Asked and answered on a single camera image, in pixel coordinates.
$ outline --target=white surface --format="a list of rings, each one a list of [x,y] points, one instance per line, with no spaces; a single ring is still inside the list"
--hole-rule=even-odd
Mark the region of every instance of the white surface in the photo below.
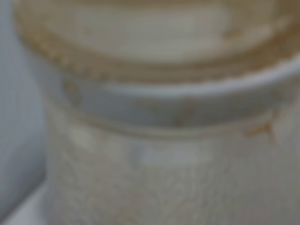
[[[0,221],[44,175],[38,89],[19,52],[10,6],[0,0]]]
[[[45,217],[46,185],[40,186],[2,225],[47,225]]]

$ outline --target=container lid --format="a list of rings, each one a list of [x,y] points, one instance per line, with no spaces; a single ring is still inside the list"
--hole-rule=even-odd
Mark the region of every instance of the container lid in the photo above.
[[[243,76],[300,50],[298,0],[16,0],[32,50],[75,75],[131,83]]]

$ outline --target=stained lid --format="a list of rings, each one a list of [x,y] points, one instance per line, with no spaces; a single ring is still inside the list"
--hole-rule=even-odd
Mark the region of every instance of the stained lid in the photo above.
[[[17,0],[32,50],[94,80],[223,79],[300,49],[298,0]]]

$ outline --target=white container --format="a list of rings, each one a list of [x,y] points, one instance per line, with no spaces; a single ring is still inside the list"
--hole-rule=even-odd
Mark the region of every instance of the white container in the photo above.
[[[293,224],[297,4],[19,1],[51,224]]]

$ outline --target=gray background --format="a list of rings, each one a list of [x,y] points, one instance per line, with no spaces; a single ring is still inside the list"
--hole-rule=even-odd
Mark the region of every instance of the gray background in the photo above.
[[[38,89],[13,32],[11,0],[0,0],[0,221],[44,177]]]

